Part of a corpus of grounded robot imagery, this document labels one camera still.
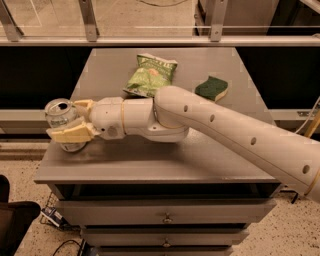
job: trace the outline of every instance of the gray tabletop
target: gray tabletop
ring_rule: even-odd
[[[136,55],[175,59],[173,84],[193,91],[215,76],[228,82],[218,104],[273,123],[234,48],[95,49],[72,99],[127,97],[122,91],[137,68]],[[51,142],[36,174],[37,183],[239,183],[275,179],[218,142],[195,130],[179,143],[155,143],[139,136],[95,139],[78,153]]]

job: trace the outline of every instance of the green sponge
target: green sponge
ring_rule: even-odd
[[[196,87],[195,93],[206,99],[218,101],[227,94],[227,89],[226,81],[209,76],[207,81]]]

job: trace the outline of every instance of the black cable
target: black cable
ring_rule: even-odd
[[[158,4],[152,4],[152,3],[148,3],[148,2],[145,2],[143,0],[137,0],[138,2],[141,2],[141,3],[144,3],[144,4],[147,4],[147,5],[151,5],[151,6],[155,6],[155,7],[171,7],[171,6],[176,6],[176,5],[179,5],[179,4],[182,4],[184,2],[187,2],[189,0],[183,0],[179,3],[175,3],[175,4],[169,4],[169,5],[158,5]]]
[[[77,244],[79,246],[79,248],[81,248],[81,245],[76,241],[76,240],[73,240],[73,239],[70,239],[70,240],[67,240],[65,242],[63,242],[56,250],[55,252],[52,254],[52,256],[55,256],[56,253],[62,248],[62,246],[64,246],[65,244],[69,243],[69,242],[73,242],[75,244]]]

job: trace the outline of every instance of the can lid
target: can lid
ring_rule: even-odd
[[[46,115],[60,116],[67,113],[72,107],[72,102],[68,99],[55,99],[45,106]]]

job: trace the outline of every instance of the metal post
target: metal post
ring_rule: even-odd
[[[89,42],[96,42],[99,31],[94,16],[93,6],[91,0],[79,0],[83,23],[86,30],[87,40]]]
[[[212,42],[219,42],[221,39],[227,5],[228,0],[208,0],[207,2],[205,25],[211,25],[210,39]]]
[[[0,0],[0,21],[3,25],[7,39],[17,42],[23,36],[23,32],[17,26],[4,0]]]

